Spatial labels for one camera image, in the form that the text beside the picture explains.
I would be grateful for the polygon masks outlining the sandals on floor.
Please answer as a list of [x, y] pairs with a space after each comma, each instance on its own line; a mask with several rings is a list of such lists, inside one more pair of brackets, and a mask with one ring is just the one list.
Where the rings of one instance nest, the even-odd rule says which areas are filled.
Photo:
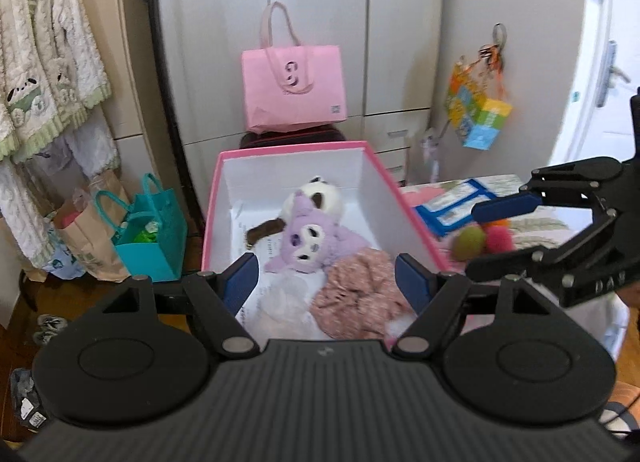
[[57, 315], [40, 315], [37, 318], [37, 325], [38, 329], [32, 334], [32, 339], [36, 345], [43, 346], [62, 333], [68, 326], [68, 321]]

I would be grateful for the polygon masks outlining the white fluffy pants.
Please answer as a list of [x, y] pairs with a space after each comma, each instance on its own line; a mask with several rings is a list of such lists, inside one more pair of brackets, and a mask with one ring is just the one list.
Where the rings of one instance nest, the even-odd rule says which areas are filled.
[[52, 227], [52, 214], [67, 196], [106, 170], [116, 170], [120, 157], [102, 107], [88, 121], [68, 128], [26, 161], [1, 161], [1, 216], [29, 263], [54, 270], [62, 245]]

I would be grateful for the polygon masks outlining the colourful hanging gift bag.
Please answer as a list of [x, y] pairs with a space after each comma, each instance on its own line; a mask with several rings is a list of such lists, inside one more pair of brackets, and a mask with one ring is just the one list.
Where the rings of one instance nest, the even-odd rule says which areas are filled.
[[498, 44], [481, 47], [472, 62], [462, 56], [454, 64], [444, 107], [449, 125], [465, 148], [488, 151], [492, 147], [513, 110]]

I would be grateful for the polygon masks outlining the orange plush ball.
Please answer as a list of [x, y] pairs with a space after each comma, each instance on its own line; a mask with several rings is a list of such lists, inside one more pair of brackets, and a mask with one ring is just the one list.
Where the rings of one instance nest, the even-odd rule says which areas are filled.
[[483, 228], [483, 229], [488, 229], [488, 228], [492, 228], [492, 227], [506, 227], [506, 228], [509, 228], [510, 227], [510, 221], [509, 221], [509, 219], [499, 219], [499, 220], [494, 220], [494, 221], [488, 221], [488, 222], [480, 223], [480, 227]]

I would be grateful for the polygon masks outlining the green plush ball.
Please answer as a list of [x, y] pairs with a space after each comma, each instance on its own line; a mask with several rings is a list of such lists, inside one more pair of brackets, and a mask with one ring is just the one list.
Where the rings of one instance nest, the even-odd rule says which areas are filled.
[[482, 256], [486, 249], [486, 233], [478, 226], [463, 228], [451, 242], [450, 255], [459, 263]]

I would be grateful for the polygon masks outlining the black suitcase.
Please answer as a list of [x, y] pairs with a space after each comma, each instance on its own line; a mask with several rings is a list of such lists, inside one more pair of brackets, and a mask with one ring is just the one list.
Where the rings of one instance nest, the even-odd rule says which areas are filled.
[[289, 133], [245, 133], [240, 141], [240, 149], [256, 149], [280, 147], [280, 145], [294, 145], [321, 142], [346, 141], [344, 133], [334, 125], [299, 129]]

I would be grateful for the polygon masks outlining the white door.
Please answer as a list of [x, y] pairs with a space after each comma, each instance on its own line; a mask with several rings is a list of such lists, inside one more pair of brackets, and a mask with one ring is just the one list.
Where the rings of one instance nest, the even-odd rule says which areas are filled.
[[582, 38], [551, 165], [634, 154], [629, 100], [639, 86], [638, 0], [586, 0]]

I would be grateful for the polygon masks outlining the black clothes rack pole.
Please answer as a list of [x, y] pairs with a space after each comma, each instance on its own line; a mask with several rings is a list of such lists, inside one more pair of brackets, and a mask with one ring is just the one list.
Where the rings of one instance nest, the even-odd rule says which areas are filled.
[[160, 25], [160, 0], [143, 0], [148, 9], [148, 17], [151, 29], [151, 42], [156, 68], [158, 85], [160, 86], [160, 99], [162, 99], [168, 138], [172, 155], [176, 161], [179, 185], [186, 202], [188, 213], [194, 229], [202, 237], [204, 235], [204, 217], [198, 197], [194, 189], [192, 177], [189, 171], [186, 153], [184, 153], [178, 121], [175, 111], [174, 97], [171, 93], [168, 65], [164, 51], [163, 31]]

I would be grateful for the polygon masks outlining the pink cardboard box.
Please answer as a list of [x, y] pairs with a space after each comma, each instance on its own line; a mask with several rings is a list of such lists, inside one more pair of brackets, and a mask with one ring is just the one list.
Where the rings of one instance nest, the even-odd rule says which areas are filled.
[[335, 142], [220, 154], [202, 267], [265, 345], [395, 341], [448, 263], [367, 144]]

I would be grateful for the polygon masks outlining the pink plush ball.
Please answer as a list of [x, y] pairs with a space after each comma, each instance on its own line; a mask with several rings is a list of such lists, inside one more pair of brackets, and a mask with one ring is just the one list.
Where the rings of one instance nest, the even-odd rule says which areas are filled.
[[512, 232], [506, 227], [484, 229], [485, 251], [487, 254], [510, 253], [515, 249]]

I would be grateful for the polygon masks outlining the teal gift bag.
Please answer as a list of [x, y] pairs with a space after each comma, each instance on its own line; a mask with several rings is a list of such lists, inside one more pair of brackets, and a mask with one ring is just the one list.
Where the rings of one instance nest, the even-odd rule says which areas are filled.
[[177, 281], [186, 251], [186, 217], [175, 190], [164, 189], [157, 177], [145, 174], [141, 186], [142, 192], [131, 203], [110, 191], [96, 192], [96, 210], [114, 230], [112, 243], [131, 277]]

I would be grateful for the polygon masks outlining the pink floral cloth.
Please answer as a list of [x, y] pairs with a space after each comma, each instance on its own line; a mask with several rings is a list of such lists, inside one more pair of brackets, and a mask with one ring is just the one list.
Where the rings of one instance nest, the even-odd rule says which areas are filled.
[[390, 256], [370, 247], [334, 263], [310, 313], [333, 339], [384, 339], [394, 323], [416, 318], [396, 284]]

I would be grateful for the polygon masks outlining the purple plush toy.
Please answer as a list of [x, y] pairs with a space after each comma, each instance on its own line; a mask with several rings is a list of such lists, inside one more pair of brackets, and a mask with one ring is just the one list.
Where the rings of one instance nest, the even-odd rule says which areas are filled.
[[295, 216], [283, 230], [279, 254], [265, 264], [266, 272], [294, 270], [310, 274], [329, 269], [337, 260], [370, 246], [340, 221], [309, 207], [302, 192], [296, 193]]

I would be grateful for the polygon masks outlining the white brown plush toy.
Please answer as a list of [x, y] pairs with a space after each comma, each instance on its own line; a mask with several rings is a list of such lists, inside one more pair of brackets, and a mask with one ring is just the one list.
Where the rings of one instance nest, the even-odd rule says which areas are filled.
[[[334, 183], [326, 181], [320, 176], [313, 177], [299, 189], [307, 197], [307, 205], [316, 211], [322, 211], [336, 221], [340, 221], [345, 212], [345, 203], [340, 188]], [[294, 192], [285, 200], [280, 214], [275, 219], [262, 222], [257, 227], [249, 229], [245, 234], [245, 245], [252, 249], [260, 240], [270, 235], [282, 232], [295, 216], [295, 200], [297, 193]]]

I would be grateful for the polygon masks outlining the white fluffy cloth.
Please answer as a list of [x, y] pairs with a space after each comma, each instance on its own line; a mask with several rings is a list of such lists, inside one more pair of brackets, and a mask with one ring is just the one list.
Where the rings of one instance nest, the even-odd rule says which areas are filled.
[[246, 321], [245, 329], [262, 348], [270, 339], [323, 341], [329, 338], [310, 313], [307, 283], [292, 273], [277, 275], [258, 298], [257, 308]]

